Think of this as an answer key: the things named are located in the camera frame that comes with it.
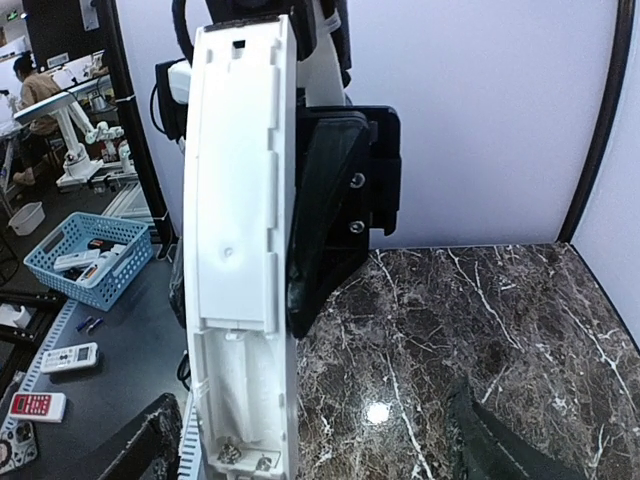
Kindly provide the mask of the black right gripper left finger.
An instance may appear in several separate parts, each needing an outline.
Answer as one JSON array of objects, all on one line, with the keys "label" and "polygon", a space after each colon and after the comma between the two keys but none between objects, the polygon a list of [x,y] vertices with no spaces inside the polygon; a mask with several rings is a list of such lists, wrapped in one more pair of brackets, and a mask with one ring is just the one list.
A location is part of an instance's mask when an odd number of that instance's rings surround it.
[{"label": "black right gripper left finger", "polygon": [[98,479],[177,479],[182,416],[176,397],[163,393],[101,448]]}]

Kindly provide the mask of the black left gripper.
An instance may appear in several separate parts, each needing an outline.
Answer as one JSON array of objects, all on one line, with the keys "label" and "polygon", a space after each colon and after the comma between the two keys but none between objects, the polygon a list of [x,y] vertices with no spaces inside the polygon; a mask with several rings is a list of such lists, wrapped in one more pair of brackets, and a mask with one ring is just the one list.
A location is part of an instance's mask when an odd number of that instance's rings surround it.
[{"label": "black left gripper", "polygon": [[286,318],[305,337],[328,297],[364,262],[369,232],[397,228],[401,122],[390,106],[297,108]]}]

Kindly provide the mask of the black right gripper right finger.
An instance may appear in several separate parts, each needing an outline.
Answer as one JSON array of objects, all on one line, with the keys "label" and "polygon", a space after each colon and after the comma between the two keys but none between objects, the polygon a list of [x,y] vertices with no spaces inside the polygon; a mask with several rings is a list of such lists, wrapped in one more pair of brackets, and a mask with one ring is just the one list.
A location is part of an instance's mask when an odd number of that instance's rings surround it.
[{"label": "black right gripper right finger", "polygon": [[530,446],[475,398],[466,377],[447,397],[447,444],[455,479],[582,479]]}]

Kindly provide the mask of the white remote control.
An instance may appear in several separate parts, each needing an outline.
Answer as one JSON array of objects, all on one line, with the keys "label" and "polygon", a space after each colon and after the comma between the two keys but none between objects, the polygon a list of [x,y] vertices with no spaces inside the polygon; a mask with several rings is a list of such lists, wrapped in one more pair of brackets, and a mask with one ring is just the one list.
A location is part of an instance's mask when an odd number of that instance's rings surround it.
[{"label": "white remote control", "polygon": [[296,63],[283,15],[197,34],[184,281],[191,392],[212,479],[296,475],[295,342],[286,328]]}]

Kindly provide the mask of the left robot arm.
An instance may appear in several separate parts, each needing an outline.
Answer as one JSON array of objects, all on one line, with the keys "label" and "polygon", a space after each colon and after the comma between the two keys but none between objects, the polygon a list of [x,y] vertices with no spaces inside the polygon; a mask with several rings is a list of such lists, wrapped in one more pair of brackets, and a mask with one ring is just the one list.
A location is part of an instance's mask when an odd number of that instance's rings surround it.
[{"label": "left robot arm", "polygon": [[395,231],[400,120],[354,106],[341,1],[211,1],[169,70],[185,106],[186,323],[304,337],[326,299]]}]

